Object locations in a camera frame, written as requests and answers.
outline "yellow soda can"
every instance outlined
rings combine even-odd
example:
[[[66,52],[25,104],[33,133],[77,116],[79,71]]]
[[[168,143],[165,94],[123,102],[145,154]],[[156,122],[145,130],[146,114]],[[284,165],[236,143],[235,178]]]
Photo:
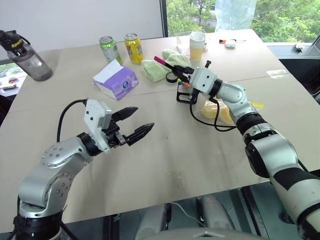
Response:
[[[136,33],[128,33],[125,35],[124,44],[128,51],[131,62],[134,64],[141,64],[144,59],[142,48],[140,44],[140,38]]]

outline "yellow sponge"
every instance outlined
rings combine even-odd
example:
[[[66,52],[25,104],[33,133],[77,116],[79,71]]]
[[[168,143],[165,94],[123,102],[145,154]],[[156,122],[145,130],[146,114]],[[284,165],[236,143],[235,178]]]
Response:
[[[225,124],[232,125],[234,122],[230,117],[228,106],[226,106],[223,102],[219,104],[220,104],[219,119]],[[201,112],[202,112],[202,115],[205,116],[207,119],[214,119],[217,115],[217,105],[207,100],[202,106]]]

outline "purple tissue box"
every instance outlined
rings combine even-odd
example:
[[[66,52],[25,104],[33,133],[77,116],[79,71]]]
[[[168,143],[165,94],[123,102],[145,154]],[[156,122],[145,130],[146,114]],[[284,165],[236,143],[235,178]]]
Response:
[[[93,80],[101,92],[116,99],[122,99],[139,82],[134,71],[123,67],[114,75],[109,77],[104,83]]]

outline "cloth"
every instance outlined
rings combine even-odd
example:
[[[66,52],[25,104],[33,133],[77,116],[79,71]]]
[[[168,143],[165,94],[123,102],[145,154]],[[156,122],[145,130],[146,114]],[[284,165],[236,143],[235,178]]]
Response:
[[[181,65],[191,67],[189,59],[174,50],[164,49],[162,51],[162,59],[172,66]],[[156,83],[165,79],[167,73],[171,70],[155,60],[143,60],[142,71],[150,81]]]

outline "plastic cup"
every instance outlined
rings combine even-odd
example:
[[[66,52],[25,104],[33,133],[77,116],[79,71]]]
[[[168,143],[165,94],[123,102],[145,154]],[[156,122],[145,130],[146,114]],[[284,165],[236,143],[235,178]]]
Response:
[[[201,60],[204,52],[206,35],[201,31],[193,31],[190,34],[190,59],[192,61]]]

